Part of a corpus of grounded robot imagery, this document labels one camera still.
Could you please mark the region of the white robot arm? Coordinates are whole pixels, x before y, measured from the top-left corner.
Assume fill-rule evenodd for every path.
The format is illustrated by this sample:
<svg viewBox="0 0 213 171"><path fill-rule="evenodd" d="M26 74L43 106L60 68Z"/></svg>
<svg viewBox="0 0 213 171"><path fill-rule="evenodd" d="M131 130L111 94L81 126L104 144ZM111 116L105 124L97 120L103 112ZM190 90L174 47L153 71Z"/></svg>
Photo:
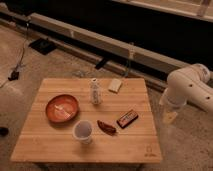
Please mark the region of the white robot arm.
<svg viewBox="0 0 213 171"><path fill-rule="evenodd" d="M209 80L210 71L203 64L193 64L172 71L167 77L167 88L159 101L164 108L163 122L172 123L178 111L188 101L213 114L213 88L207 85Z"/></svg>

